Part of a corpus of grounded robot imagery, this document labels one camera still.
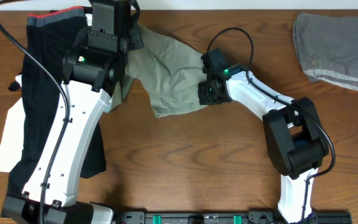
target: wire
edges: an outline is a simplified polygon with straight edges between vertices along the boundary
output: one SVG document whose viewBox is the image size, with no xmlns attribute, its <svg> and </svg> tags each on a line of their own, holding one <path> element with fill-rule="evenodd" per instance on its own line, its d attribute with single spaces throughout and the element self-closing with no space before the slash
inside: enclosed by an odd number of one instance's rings
<svg viewBox="0 0 358 224">
<path fill-rule="evenodd" d="M 5 4 L 5 3 L 10 3 L 10 2 L 17 2 L 17 1 L 23 1 L 23 0 L 5 0 L 5 1 L 0 1 L 0 5 Z M 45 171 L 45 177 L 44 177 L 44 181 L 41 184 L 41 197 L 40 197 L 40 223 L 44 224 L 45 223 L 45 217 L 44 217 L 44 206 L 45 206 L 45 194 L 47 191 L 47 185 L 48 185 L 48 179 L 49 179 L 49 174 L 50 171 L 52 169 L 53 166 L 53 162 L 56 158 L 57 155 L 57 151 L 59 149 L 59 145 L 63 139 L 63 135 L 65 134 L 66 131 L 66 127 L 67 124 L 69 122 L 69 117 L 70 117 L 70 105 L 68 104 L 68 98 L 66 96 L 66 93 L 63 91 L 62 86 L 54 79 L 54 77 L 48 72 L 48 70 L 40 63 L 38 62 L 30 53 L 28 53 L 28 51 L 26 51 L 26 49 L 23 47 L 23 45 L 21 45 L 15 38 L 13 38 L 13 36 L 8 33 L 8 31 L 1 25 L 0 23 L 0 31 L 14 44 L 16 45 L 16 47 L 18 47 L 21 51 L 23 51 L 23 53 L 28 56 L 39 68 L 41 68 L 41 70 L 43 70 L 47 76 L 53 81 L 53 84 L 55 84 L 55 86 L 59 89 L 60 94 L 63 97 L 63 101 L 65 104 L 65 119 L 63 120 L 63 126 L 62 126 L 62 130 L 60 131 L 59 137 L 57 139 L 55 148 L 53 149 L 51 158 L 49 160 L 48 163 L 48 167 L 47 170 Z"/>
<path fill-rule="evenodd" d="M 301 223 L 303 223 L 303 219 L 304 219 L 304 216 L 305 216 L 305 210 L 306 210 L 306 202 L 307 202 L 307 199 L 308 199 L 308 190 L 309 190 L 309 185 L 310 185 L 310 179 L 312 178 L 315 178 L 315 177 L 319 177 L 319 176 L 322 176 L 324 174 L 327 174 L 329 171 L 331 171 L 334 166 L 335 166 L 335 160 L 336 160 L 336 157 L 335 157 L 335 147 L 334 147 L 334 144 L 331 140 L 331 138 L 329 138 L 327 132 L 323 129 L 323 127 L 309 114 L 307 113 L 306 111 L 303 111 L 299 108 L 297 108 L 296 106 L 293 106 L 283 100 L 281 100 L 278 96 L 273 96 L 271 95 L 270 93 L 268 93 L 267 91 L 265 91 L 264 89 L 262 89 L 261 87 L 259 87 L 258 85 L 256 85 L 254 83 L 254 81 L 252 80 L 252 78 L 249 78 L 249 70 L 251 68 L 251 65 L 252 65 L 252 58 L 254 56 L 254 42 L 252 41 L 252 38 L 251 36 L 243 29 L 241 28 L 238 28 L 238 27 L 229 27 L 229 28 L 226 28 L 224 30 L 222 30 L 221 32 L 219 32 L 218 34 L 215 35 L 215 37 L 211 40 L 211 42 L 209 43 L 208 45 L 208 48 L 207 48 L 207 51 L 209 51 L 209 48 L 211 48 L 213 42 L 215 41 L 215 39 L 221 35 L 222 33 L 228 31 L 228 30 L 238 30 L 238 31 L 241 31 L 242 33 L 244 33 L 248 39 L 249 39 L 249 42 L 251 44 L 251 53 L 250 53 L 250 57 L 249 57 L 249 63 L 248 63 L 248 68 L 245 69 L 246 71 L 246 77 L 248 79 L 248 82 L 254 86 L 257 90 L 261 91 L 262 93 L 264 93 L 265 95 L 267 95 L 268 97 L 270 97 L 271 99 L 279 102 L 279 103 L 282 103 L 283 105 L 291 108 L 292 110 L 294 111 L 297 111 L 300 115 L 304 116 L 306 119 L 310 120 L 318 129 L 319 131 L 321 132 L 321 134 L 323 134 L 324 138 L 327 140 L 328 142 L 328 146 L 329 148 L 331 149 L 331 163 L 329 165 L 329 167 L 324 170 L 324 171 L 321 171 L 321 172 L 318 172 L 317 174 L 313 174 L 313 175 L 309 175 L 306 179 L 305 179 L 305 182 L 306 182 L 306 188 L 305 188 L 305 197 L 304 197 L 304 200 L 303 200 L 303 206 L 302 206 L 302 216 L 301 216 Z"/>
</svg>

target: folded gray cloth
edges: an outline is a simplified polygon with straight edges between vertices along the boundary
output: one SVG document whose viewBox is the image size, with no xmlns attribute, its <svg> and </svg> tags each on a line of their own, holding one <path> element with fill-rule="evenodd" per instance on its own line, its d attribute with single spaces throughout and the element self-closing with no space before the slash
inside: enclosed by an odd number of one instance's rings
<svg viewBox="0 0 358 224">
<path fill-rule="evenodd" d="M 134 78 L 149 93 L 156 117 L 199 110 L 198 84 L 205 82 L 201 53 L 171 37 L 139 25 L 144 48 L 129 52 L 126 75 L 116 85 L 112 107 L 120 105 Z"/>
<path fill-rule="evenodd" d="M 302 12 L 292 34 L 296 56 L 311 82 L 323 80 L 358 90 L 358 16 Z"/>
</svg>

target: wood grain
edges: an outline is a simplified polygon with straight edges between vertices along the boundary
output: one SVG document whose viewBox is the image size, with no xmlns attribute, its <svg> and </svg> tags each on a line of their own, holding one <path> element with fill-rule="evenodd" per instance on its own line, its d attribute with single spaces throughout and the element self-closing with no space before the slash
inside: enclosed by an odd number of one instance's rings
<svg viewBox="0 0 358 224">
<path fill-rule="evenodd" d="M 358 11 L 310 11 L 357 16 Z M 23 44 L 29 12 L 0 12 L 1 22 Z M 252 70 L 275 90 L 310 97 L 336 145 L 334 170 L 315 180 L 312 205 L 348 210 L 358 223 L 358 92 L 324 82 L 309 83 L 291 39 L 299 11 L 143 11 L 140 22 L 204 52 L 220 30 L 238 26 L 255 42 Z M 237 32 L 214 44 L 242 63 L 248 40 Z M 20 72 L 23 54 L 0 33 L 0 140 L 7 110 L 20 93 L 7 90 Z M 126 102 L 101 118 L 108 170 L 80 180 L 79 200 L 150 211 L 273 208 L 280 197 L 279 174 L 266 151 L 262 123 L 239 103 L 209 106 L 179 116 L 155 118 L 149 96 L 134 82 Z M 324 159 L 322 169 L 329 164 Z M 7 174 L 0 173 L 0 211 Z M 0 218 L 0 223 L 11 223 Z"/>
</svg>

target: black cable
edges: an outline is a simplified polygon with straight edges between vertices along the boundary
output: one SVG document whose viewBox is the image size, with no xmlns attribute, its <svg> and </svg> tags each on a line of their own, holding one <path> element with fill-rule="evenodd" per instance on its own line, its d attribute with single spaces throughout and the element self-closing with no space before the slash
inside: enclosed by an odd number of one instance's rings
<svg viewBox="0 0 358 224">
<path fill-rule="evenodd" d="M 0 1 L 0 5 L 1 4 L 5 4 L 5 3 L 10 3 L 10 2 L 16 2 L 16 1 L 22 1 L 22 0 L 5 0 L 5 1 Z M 49 174 L 50 171 L 52 169 L 53 166 L 53 162 L 56 158 L 57 155 L 57 151 L 59 149 L 59 145 L 63 139 L 63 135 L 65 134 L 66 131 L 66 127 L 67 124 L 69 122 L 69 117 L 70 117 L 70 105 L 68 104 L 68 99 L 66 96 L 66 93 L 63 91 L 62 86 L 60 86 L 59 83 L 57 83 L 57 81 L 53 78 L 53 76 L 48 72 L 48 70 L 42 66 L 42 64 L 40 62 L 38 62 L 35 58 L 33 58 L 33 56 L 31 56 L 30 53 L 28 53 L 28 51 L 26 51 L 26 49 L 15 39 L 13 38 L 13 36 L 8 33 L 8 31 L 1 25 L 0 23 L 0 31 L 14 44 L 16 45 L 21 51 L 23 51 L 23 53 L 28 56 L 39 68 L 41 68 L 41 70 L 43 70 L 47 76 L 53 81 L 53 83 L 55 84 L 55 86 L 59 89 L 60 94 L 63 97 L 63 101 L 65 104 L 65 119 L 63 120 L 63 126 L 62 126 L 62 130 L 60 131 L 59 137 L 57 139 L 55 148 L 53 149 L 52 152 L 52 156 L 49 160 L 48 163 L 48 167 L 47 170 L 45 171 L 45 177 L 44 177 L 44 182 L 41 185 L 41 198 L 40 198 L 40 223 L 44 224 L 45 223 L 45 217 L 44 217 L 44 206 L 45 206 L 45 194 L 47 191 L 47 185 L 48 185 L 48 179 L 49 179 Z"/>
<path fill-rule="evenodd" d="M 238 31 L 241 31 L 242 33 L 244 33 L 248 39 L 249 39 L 249 42 L 251 44 L 251 54 L 250 54 L 250 57 L 249 57 L 249 63 L 248 63 L 248 68 L 245 69 L 246 71 L 246 77 L 248 79 L 248 82 L 254 86 L 257 90 L 261 91 L 262 93 L 264 93 L 265 95 L 267 95 L 268 97 L 270 97 L 271 99 L 291 108 L 292 110 L 294 111 L 297 111 L 298 114 L 304 116 L 306 119 L 310 120 L 318 129 L 319 131 L 321 132 L 321 134 L 323 134 L 324 138 L 327 140 L 328 142 L 328 146 L 329 148 L 331 149 L 331 163 L 329 165 L 329 167 L 324 170 L 324 171 L 321 171 L 317 174 L 313 174 L 313 175 L 310 175 L 308 176 L 306 179 L 305 179 L 305 182 L 306 182 L 306 189 L 305 189 L 305 197 L 304 197 L 304 200 L 303 200 L 303 206 L 302 206 L 302 217 L 301 217 L 301 223 L 303 223 L 303 219 L 304 219 L 304 216 L 305 216 L 305 210 L 306 210 L 306 202 L 307 202 L 307 198 L 308 198 L 308 190 L 309 190 L 309 184 L 310 184 L 310 179 L 312 178 L 315 178 L 315 177 L 319 177 L 319 176 L 322 176 L 324 174 L 327 174 L 329 171 L 331 171 L 334 166 L 335 166 L 335 148 L 334 148 L 334 144 L 332 142 L 332 140 L 329 138 L 327 132 L 323 129 L 323 127 L 307 112 L 297 108 L 296 106 L 293 106 L 289 103 L 287 103 L 286 101 L 283 101 L 281 100 L 278 95 L 277 96 L 273 96 L 271 95 L 270 93 L 266 92 L 264 89 L 262 89 L 261 87 L 259 87 L 258 85 L 256 85 L 254 83 L 254 81 L 252 80 L 252 78 L 249 78 L 249 73 L 248 71 L 250 70 L 251 68 L 251 65 L 252 65 L 252 57 L 254 56 L 254 42 L 252 41 L 252 38 L 251 36 L 243 29 L 241 28 L 238 28 L 238 27 L 229 27 L 229 28 L 226 28 L 224 30 L 222 30 L 221 32 L 219 32 L 218 34 L 215 35 L 215 37 L 211 40 L 211 42 L 209 43 L 208 45 L 208 48 L 207 48 L 207 51 L 209 51 L 209 48 L 211 48 L 213 42 L 215 41 L 215 39 L 221 35 L 222 33 L 228 31 L 228 30 L 238 30 Z"/>
</svg>

